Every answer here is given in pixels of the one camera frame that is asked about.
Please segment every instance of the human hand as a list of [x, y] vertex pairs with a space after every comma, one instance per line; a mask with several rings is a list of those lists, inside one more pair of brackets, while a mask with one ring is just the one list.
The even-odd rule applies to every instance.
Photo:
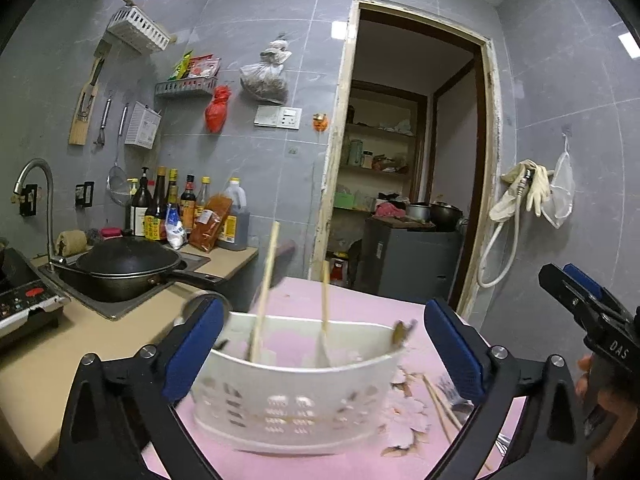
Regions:
[[[593, 355], [585, 355], [578, 361], [578, 368], [585, 372], [575, 384], [575, 393], [582, 400], [589, 386], [589, 370], [593, 362]], [[598, 404], [604, 410], [618, 416], [611, 431], [604, 440], [589, 453], [589, 460], [596, 466], [603, 467], [613, 457], [626, 439], [638, 418], [638, 406], [613, 390], [598, 392]]]

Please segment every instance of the light switch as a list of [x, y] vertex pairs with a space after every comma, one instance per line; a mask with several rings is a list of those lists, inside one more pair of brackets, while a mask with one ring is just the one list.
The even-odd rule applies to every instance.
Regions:
[[254, 124], [256, 126], [275, 126], [276, 128], [300, 129], [302, 108], [286, 106], [258, 106]]

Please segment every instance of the sink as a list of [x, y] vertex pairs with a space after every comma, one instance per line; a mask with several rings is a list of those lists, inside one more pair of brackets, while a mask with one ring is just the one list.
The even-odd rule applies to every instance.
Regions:
[[[78, 254], [78, 256], [69, 258], [67, 261], [69, 266], [73, 267], [80, 256], [81, 254]], [[180, 257], [182, 261], [178, 264], [177, 269], [181, 270], [196, 270], [211, 261], [210, 258], [197, 254], [180, 253]], [[56, 269], [56, 272], [52, 272], [48, 264], [44, 264], [38, 267], [38, 271], [44, 278], [51, 280], [55, 285], [81, 301], [85, 306], [112, 321], [120, 319], [172, 284], [172, 282], [169, 282], [152, 286], [148, 291], [132, 300], [110, 301], [109, 298], [101, 296], [100, 291], [89, 290], [89, 288], [83, 286], [81, 276], [71, 270]]]

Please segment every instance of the faucet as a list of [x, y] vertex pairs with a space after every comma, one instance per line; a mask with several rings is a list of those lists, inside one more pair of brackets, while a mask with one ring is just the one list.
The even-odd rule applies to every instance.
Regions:
[[49, 257], [49, 270], [54, 271], [53, 261], [56, 259], [53, 253], [53, 174], [49, 163], [43, 158], [32, 158], [22, 171], [18, 180], [15, 181], [14, 194], [20, 196], [22, 186], [27, 179], [27, 175], [33, 168], [40, 168], [47, 179], [47, 256]]

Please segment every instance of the white hose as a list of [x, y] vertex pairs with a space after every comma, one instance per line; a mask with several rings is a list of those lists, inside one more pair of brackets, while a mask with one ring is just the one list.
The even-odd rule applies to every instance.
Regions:
[[502, 227], [504, 226], [505, 222], [500, 222], [498, 224], [498, 227], [495, 229], [494, 234], [491, 236], [491, 240], [489, 240], [489, 244], [487, 245], [486, 249], [484, 250], [484, 253], [482, 254], [482, 258], [480, 258], [480, 265], [478, 266], [477, 278], [478, 278], [478, 285], [480, 285], [482, 288], [491, 288], [492, 286], [500, 283], [502, 279], [507, 275], [507, 272], [509, 272], [509, 269], [511, 269], [511, 266], [513, 265], [513, 261], [515, 260], [515, 257], [516, 257], [516, 249], [518, 247], [518, 235], [520, 234], [520, 203], [521, 202], [522, 202], [522, 195], [518, 195], [516, 197], [516, 212], [514, 215], [515, 227], [513, 231], [513, 244], [511, 245], [511, 254], [509, 256], [509, 261], [507, 261], [507, 265], [504, 267], [500, 275], [498, 275], [497, 278], [490, 281], [489, 283], [485, 283], [482, 281], [482, 275], [484, 274], [484, 267], [486, 266], [486, 259], [489, 256], [489, 251], [491, 251], [491, 248], [494, 246], [495, 241], [497, 240], [498, 235], [500, 234], [500, 231], [502, 231]]

